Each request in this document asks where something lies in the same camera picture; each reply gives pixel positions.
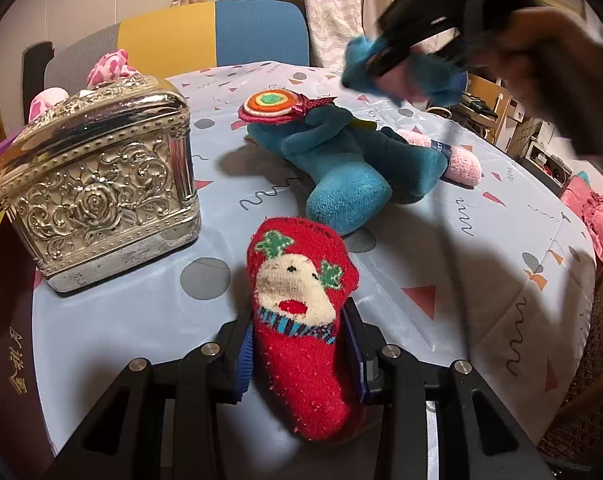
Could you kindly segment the small blue plush with pink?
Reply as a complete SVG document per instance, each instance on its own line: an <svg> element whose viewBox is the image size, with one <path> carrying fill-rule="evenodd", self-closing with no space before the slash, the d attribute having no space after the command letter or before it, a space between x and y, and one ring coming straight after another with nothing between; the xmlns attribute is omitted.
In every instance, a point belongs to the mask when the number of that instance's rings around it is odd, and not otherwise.
<svg viewBox="0 0 603 480"><path fill-rule="evenodd" d="M351 39L345 51L341 84L350 90L382 96L396 104L427 101L435 106L461 102L467 74L433 54L413 53L382 76L373 76L369 64L386 47L383 38Z"/></svg>

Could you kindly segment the red christmas sock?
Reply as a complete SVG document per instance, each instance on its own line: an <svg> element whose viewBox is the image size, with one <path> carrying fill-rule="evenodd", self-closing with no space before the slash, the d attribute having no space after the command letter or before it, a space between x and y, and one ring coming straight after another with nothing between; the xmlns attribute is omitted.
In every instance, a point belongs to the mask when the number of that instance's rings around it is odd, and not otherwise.
<svg viewBox="0 0 603 480"><path fill-rule="evenodd" d="M303 218L270 218L247 249L254 348L288 428L346 439L365 418L345 357L341 309L359 272L341 237Z"/></svg>

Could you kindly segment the patterned plastic tablecloth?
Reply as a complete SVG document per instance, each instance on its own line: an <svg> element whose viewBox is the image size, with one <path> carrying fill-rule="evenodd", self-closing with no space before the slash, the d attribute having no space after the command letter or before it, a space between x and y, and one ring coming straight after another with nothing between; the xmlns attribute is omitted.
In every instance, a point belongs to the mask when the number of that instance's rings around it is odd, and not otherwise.
<svg viewBox="0 0 603 480"><path fill-rule="evenodd" d="M461 145L475 188L439 182L347 237L365 321L423 361L469 358L533 440L550 426L590 328L594 250L585 224L528 171L474 133L344 88L327 70L275 62L208 68L173 83L190 104L202 214L193 245L70 296L33 294L36 381L54 450L131 359L170 361L245 306L246 250L270 217L303 213L311 181L248 140L239 103L264 88L335 96L401 133Z"/></svg>

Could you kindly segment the pink rolled towel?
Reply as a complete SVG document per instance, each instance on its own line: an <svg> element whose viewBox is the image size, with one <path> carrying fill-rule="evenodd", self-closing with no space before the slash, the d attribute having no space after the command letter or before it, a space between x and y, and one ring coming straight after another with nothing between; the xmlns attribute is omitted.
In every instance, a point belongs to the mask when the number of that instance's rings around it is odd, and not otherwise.
<svg viewBox="0 0 603 480"><path fill-rule="evenodd" d="M443 154L448 162L447 170L443 174L445 179L466 186L466 188L475 188L479 184L483 170L479 159L472 151L463 146L435 141L420 131L399 130L398 134L408 144L431 148Z"/></svg>

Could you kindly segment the blue plush toy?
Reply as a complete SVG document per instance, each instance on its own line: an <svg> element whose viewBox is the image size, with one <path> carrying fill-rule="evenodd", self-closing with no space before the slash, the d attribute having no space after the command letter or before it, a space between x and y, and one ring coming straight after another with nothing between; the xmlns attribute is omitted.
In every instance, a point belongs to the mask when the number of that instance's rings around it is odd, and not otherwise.
<svg viewBox="0 0 603 480"><path fill-rule="evenodd" d="M262 90L239 105L238 117L254 142L309 174L315 188L306 217L341 235L364 226L396 191L420 200L452 158L449 145L411 144L393 129L356 118L333 96Z"/></svg>

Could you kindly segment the grey yellow blue chair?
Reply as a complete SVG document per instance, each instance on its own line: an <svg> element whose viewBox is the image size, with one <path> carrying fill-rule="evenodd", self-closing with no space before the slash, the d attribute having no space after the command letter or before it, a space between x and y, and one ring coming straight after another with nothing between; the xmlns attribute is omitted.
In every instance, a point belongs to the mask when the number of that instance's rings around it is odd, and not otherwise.
<svg viewBox="0 0 603 480"><path fill-rule="evenodd" d="M102 55L126 50L141 72L171 77L202 68L277 61L311 64L307 22L295 4L221 0L172 6L128 18L66 48L42 41L24 51L22 107L46 88L74 93Z"/></svg>

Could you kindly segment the pink spotted plush toy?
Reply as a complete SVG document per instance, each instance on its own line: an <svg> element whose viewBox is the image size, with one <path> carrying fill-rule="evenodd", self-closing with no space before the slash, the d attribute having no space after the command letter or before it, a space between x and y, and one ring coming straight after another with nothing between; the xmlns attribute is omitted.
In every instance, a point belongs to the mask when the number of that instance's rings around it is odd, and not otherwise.
<svg viewBox="0 0 603 480"><path fill-rule="evenodd" d="M130 64L128 51L124 49L102 55L88 71L85 79L80 77L74 62L52 61L44 72L45 88L30 102L27 122L30 124L56 104L68 99L70 93L65 86L79 91L83 96L85 92L96 89L100 84L107 84L137 73L138 71Z"/></svg>

